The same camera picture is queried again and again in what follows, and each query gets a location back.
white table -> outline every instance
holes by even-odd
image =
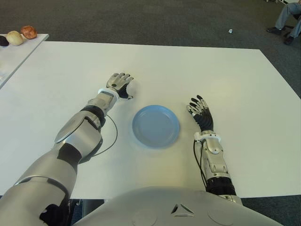
[[[107,152],[79,165],[72,198],[108,199],[145,186],[204,189],[192,152],[191,97],[207,101],[240,197],[301,193],[301,102],[255,49],[43,42],[0,90],[0,194],[43,153],[59,129],[114,72],[131,73],[131,101],[109,112],[119,130]],[[178,117],[178,140],[164,150],[129,134],[135,113],[163,105]],[[102,130],[108,147],[112,122]]]
[[[48,34],[38,34],[35,39],[26,39],[23,35],[23,44],[13,46],[9,44],[6,47],[0,46],[0,88],[9,80],[19,66],[29,57],[29,55],[45,41]]]

robotic hand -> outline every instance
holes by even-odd
[[[127,85],[133,80],[129,74],[113,74],[107,82],[107,88],[115,90],[120,98],[132,99],[133,96],[127,93]]]
[[[233,202],[241,203],[236,196],[234,186],[228,173],[226,162],[223,158],[221,138],[214,132],[213,119],[205,100],[197,95],[192,98],[190,105],[186,106],[201,129],[201,133],[195,133],[195,142],[201,143],[201,161],[199,164],[201,176],[204,180],[206,191],[222,196]]]
[[[58,132],[52,149],[37,159],[0,199],[0,225],[65,225],[77,165],[100,148],[107,112],[119,98],[131,99],[129,74],[113,74],[106,88]]]

black joint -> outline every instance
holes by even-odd
[[[100,121],[101,127],[105,124],[104,113],[103,113],[102,109],[100,109],[99,107],[97,107],[95,105],[88,105],[88,106],[85,106],[83,109],[81,109],[81,111],[91,112],[94,115],[96,115]]]
[[[77,172],[77,165],[82,158],[81,153],[72,145],[65,143],[59,150],[57,159],[69,163]]]
[[[50,204],[45,208],[45,212],[41,213],[40,219],[48,226],[62,225],[64,220],[64,210],[55,204]]]
[[[207,181],[206,191],[215,195],[236,195],[232,181],[227,177],[210,178]]]

onion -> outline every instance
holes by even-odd
[[[23,38],[17,31],[11,31],[6,35],[8,42],[14,46],[21,45],[23,43]]]
[[[37,31],[32,26],[24,26],[21,28],[21,33],[24,35],[27,39],[34,39],[37,37]]]

white bracket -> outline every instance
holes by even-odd
[[[194,139],[197,143],[203,142],[203,140],[206,139],[218,139],[219,142],[221,141],[221,137],[216,133],[208,133],[208,134],[201,135],[200,132],[196,132],[194,134]]]

